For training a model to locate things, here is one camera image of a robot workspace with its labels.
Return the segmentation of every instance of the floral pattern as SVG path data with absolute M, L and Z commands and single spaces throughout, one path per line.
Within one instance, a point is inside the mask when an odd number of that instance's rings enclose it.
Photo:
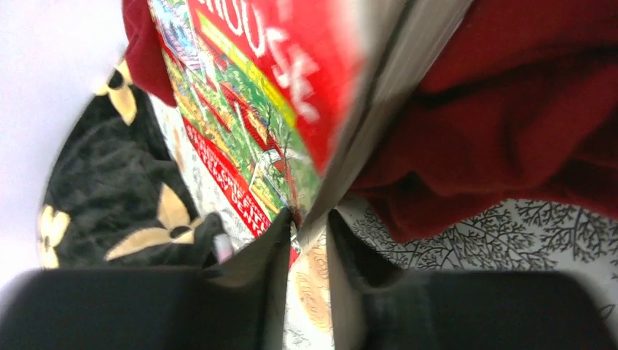
M 162 185 L 157 218 L 162 227 L 148 227 L 130 233 L 105 255 L 110 261 L 161 244 L 193 244 L 194 229 L 202 222 L 197 218 L 189 222 L 187 207 L 166 184 Z
M 43 268 L 58 268 L 56 247 L 61 243 L 71 217 L 51 206 L 43 206 L 39 214 L 39 254 Z
M 133 84 L 129 68 L 126 61 L 122 61 L 109 80 L 103 85 L 97 96 L 108 96 L 114 108 L 120 113 L 120 117 L 126 125 L 131 125 L 137 115 L 137 103 L 135 96 L 131 92 L 130 85 Z

